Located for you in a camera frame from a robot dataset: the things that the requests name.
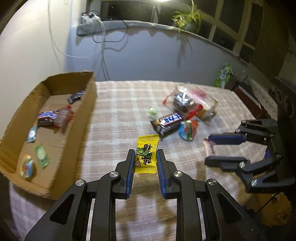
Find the white cable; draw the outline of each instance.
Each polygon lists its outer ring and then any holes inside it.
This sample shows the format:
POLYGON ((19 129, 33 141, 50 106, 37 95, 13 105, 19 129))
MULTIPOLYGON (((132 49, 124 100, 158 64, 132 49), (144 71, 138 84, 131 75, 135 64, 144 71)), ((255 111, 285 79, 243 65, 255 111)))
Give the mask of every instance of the white cable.
POLYGON ((85 57, 78 57, 78 56, 71 56, 71 55, 67 55, 67 54, 64 54, 62 53, 59 48, 57 47, 55 41, 54 41, 54 37, 52 35, 52 23, 51 23, 51 18, 50 18, 50 1, 51 0, 48 0, 47 2, 47 15, 48 15, 48 29, 49 29, 49 34, 50 34, 50 39, 51 39, 51 42, 52 44, 54 45, 54 47, 57 49, 57 51, 59 53, 61 53, 62 55, 64 56, 67 56, 67 57, 72 57, 72 58, 89 58, 90 56, 93 56, 95 54, 95 52, 93 52, 92 54, 88 55, 88 56, 85 56, 85 57))
POLYGON ((104 50, 105 50, 105 46, 106 46, 106 42, 105 42, 106 41, 106 29, 105 29, 104 23, 100 19, 99 19, 99 23, 100 23, 100 26, 101 26, 101 29, 102 29, 102 32, 103 32, 103 42, 102 42, 102 50, 101 50, 101 54, 102 54, 101 65, 102 65, 102 69, 105 66, 105 71, 106 71, 108 80, 110 80, 108 70, 107 70, 107 67, 106 67, 106 63, 105 63, 105 59, 104 59, 104 50))

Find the yellow candy wrapper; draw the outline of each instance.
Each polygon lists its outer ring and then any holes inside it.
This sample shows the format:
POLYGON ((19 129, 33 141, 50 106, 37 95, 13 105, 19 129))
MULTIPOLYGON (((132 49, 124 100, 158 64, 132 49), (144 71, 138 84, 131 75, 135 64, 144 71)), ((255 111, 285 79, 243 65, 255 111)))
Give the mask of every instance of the yellow candy wrapper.
POLYGON ((140 136, 136 150, 135 173, 156 173, 156 151, 159 135, 140 136))

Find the window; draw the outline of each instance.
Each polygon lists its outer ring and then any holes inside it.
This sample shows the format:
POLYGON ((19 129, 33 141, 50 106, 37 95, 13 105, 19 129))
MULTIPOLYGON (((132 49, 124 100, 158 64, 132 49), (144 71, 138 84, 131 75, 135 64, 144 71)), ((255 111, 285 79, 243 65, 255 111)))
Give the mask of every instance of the window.
POLYGON ((220 21, 238 33, 243 12, 244 0, 224 0, 220 21))
POLYGON ((253 49, 247 47, 246 45, 243 45, 239 56, 244 61, 249 62, 253 54, 253 51, 253 49))
POLYGON ((107 15, 111 18, 150 22, 153 5, 137 1, 111 1, 103 2, 102 8, 108 9, 107 15))
POLYGON ((221 29, 217 28, 213 42, 221 45, 222 47, 233 50, 233 47, 235 45, 235 39, 233 39, 228 34, 224 33, 221 29))
MULTIPOLYGON (((202 16, 198 35, 249 61, 263 20, 263 8, 254 0, 193 0, 202 16)), ((88 0, 90 9, 120 20, 138 20, 173 26, 176 11, 187 12, 191 0, 88 0)))
POLYGON ((245 42, 254 47, 259 37, 262 18, 263 18, 263 8, 257 4, 252 4, 251 18, 250 18, 250 23, 249 23, 248 31, 246 34, 245 42))
POLYGON ((218 0, 193 0, 198 9, 214 17, 218 0))

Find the candy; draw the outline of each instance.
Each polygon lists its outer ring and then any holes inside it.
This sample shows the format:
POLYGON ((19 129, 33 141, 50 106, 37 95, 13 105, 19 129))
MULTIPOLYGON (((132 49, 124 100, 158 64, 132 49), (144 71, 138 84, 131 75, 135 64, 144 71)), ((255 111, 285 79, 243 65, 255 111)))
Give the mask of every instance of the candy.
POLYGON ((21 166, 20 175, 24 178, 31 177, 33 174, 33 160, 29 155, 24 155, 24 161, 21 166))
POLYGON ((224 89, 231 75, 233 75, 231 66, 224 64, 223 68, 219 70, 213 86, 224 89))
POLYGON ((50 163, 50 159, 48 158, 46 151, 43 146, 36 146, 35 152, 37 158, 39 160, 39 164, 41 167, 46 167, 50 163))
POLYGON ((175 112, 151 121, 151 124, 158 134, 164 135, 169 130, 178 128, 182 120, 183 117, 175 112))
POLYGON ((163 104, 186 120, 195 115, 206 120, 214 116, 218 102, 195 85, 187 83, 175 86, 173 92, 163 100, 163 104))
POLYGON ((57 117, 54 119, 54 126, 61 128, 62 132, 65 132, 69 121, 73 117, 73 111, 71 106, 67 105, 60 109, 57 117))
POLYGON ((196 135, 197 127, 197 122, 193 120, 182 121, 179 127, 179 135, 187 141, 192 141, 196 135))
POLYGON ((36 131, 37 131, 38 126, 33 126, 27 137, 27 143, 34 142, 36 140, 36 131))
POLYGON ((135 173, 156 173, 156 151, 159 136, 148 135, 140 136, 136 150, 136 169, 135 173))
POLYGON ((77 92, 75 94, 72 94, 67 100, 69 104, 73 104, 77 100, 80 100, 81 97, 84 95, 85 91, 77 92))
POLYGON ((42 112, 38 116, 37 126, 53 125, 54 120, 57 117, 59 110, 42 112))
POLYGON ((149 115, 149 119, 154 121, 156 120, 158 117, 157 117, 157 109, 150 105, 150 109, 149 109, 149 112, 147 113, 149 115))

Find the green package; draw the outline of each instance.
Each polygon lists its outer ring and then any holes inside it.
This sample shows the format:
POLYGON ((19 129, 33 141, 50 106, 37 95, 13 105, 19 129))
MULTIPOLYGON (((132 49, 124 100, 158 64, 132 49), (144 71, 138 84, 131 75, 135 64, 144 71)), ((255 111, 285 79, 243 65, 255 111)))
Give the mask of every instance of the green package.
POLYGON ((39 165, 41 167, 46 167, 50 163, 50 159, 48 158, 44 147, 43 146, 36 146, 35 152, 36 152, 37 158, 39 160, 39 165))
POLYGON ((224 64, 223 68, 219 70, 213 86, 224 89, 231 75, 233 75, 231 66, 224 64))

